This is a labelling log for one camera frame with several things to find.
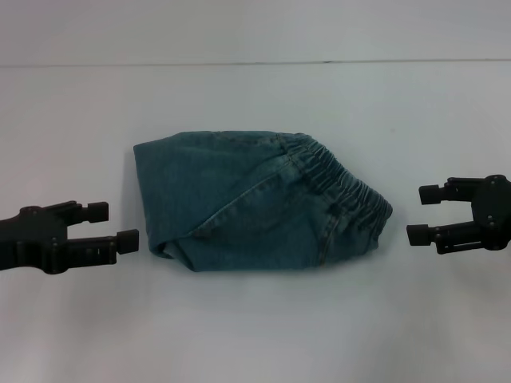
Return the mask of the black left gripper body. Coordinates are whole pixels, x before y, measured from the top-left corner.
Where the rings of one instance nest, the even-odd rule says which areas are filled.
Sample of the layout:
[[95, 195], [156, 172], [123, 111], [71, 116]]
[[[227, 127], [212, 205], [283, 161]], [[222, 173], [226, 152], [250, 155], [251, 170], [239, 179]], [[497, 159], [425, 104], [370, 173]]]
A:
[[37, 268], [47, 274], [67, 271], [67, 225], [55, 207], [24, 207], [0, 220], [0, 270]]

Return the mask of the blue denim shorts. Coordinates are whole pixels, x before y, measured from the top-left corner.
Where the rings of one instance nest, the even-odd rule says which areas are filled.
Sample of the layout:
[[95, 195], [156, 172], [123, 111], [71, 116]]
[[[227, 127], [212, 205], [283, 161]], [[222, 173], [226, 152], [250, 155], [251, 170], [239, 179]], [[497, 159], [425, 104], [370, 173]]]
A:
[[133, 152], [149, 250], [195, 272], [356, 259], [393, 211], [301, 133], [182, 132]]

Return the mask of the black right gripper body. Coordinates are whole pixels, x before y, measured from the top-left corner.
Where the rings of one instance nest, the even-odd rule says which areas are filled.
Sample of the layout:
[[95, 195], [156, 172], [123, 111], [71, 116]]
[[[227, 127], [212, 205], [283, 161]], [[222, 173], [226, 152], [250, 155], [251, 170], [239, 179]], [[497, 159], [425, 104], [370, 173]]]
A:
[[483, 179], [472, 202], [473, 221], [481, 231], [481, 245], [502, 250], [511, 241], [511, 181], [503, 175]]

